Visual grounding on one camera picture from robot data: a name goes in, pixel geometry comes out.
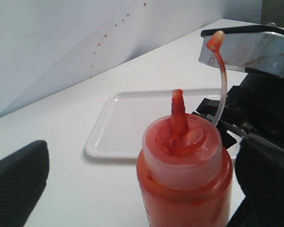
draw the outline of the white tray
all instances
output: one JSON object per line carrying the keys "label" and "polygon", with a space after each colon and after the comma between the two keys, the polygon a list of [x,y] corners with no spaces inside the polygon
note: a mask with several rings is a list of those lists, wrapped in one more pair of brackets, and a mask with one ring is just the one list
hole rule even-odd
{"label": "white tray", "polygon": [[[185,90],[186,112],[195,111],[204,98],[219,100],[220,91]],[[136,159],[145,129],[154,120],[170,114],[171,98],[172,91],[126,92],[111,96],[86,143],[87,154],[97,158]]]}

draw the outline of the translucent cap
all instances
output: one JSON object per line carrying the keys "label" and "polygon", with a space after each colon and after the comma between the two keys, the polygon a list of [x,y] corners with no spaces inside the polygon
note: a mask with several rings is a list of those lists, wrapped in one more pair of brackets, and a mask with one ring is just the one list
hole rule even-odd
{"label": "translucent cap", "polygon": [[143,136],[145,164],[160,184],[181,190],[212,181],[222,166],[222,140],[208,120],[186,114],[189,132],[181,144],[171,138],[171,116],[153,122]]}

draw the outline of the clear plastic tube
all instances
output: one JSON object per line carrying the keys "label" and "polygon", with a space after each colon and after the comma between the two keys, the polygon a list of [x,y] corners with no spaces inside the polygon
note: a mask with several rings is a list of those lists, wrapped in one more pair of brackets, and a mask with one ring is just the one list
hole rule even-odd
{"label": "clear plastic tube", "polygon": [[225,33],[223,31],[217,31],[212,38],[207,42],[206,46],[209,50],[211,50],[214,53],[214,56],[216,57],[216,60],[220,67],[221,72],[221,80],[222,80],[222,88],[221,88],[221,98],[220,103],[218,106],[218,110],[213,118],[213,124],[216,126],[222,116],[226,97],[227,97],[227,76],[226,76],[226,69],[225,64],[222,59],[222,56],[220,55],[220,47],[223,43]]}

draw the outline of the white table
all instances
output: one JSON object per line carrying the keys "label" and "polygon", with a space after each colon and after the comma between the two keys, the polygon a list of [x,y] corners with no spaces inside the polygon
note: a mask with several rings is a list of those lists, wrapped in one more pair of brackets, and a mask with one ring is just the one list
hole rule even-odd
{"label": "white table", "polygon": [[[246,24],[222,19],[202,29]],[[48,143],[47,186],[27,227],[148,226],[135,164],[95,161],[84,146],[114,93],[220,87],[219,70],[198,62],[202,29],[0,118],[0,159],[34,140]],[[229,72],[229,87],[245,76]],[[243,198],[234,177],[231,213]]]}

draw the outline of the ketchup bottle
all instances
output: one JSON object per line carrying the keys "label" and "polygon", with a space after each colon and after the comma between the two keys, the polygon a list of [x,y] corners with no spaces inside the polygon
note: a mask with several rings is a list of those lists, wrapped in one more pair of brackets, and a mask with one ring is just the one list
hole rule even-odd
{"label": "ketchup bottle", "polygon": [[150,227],[225,227],[229,221],[232,162],[219,131],[185,113],[174,90],[172,114],[143,136],[137,177]]}

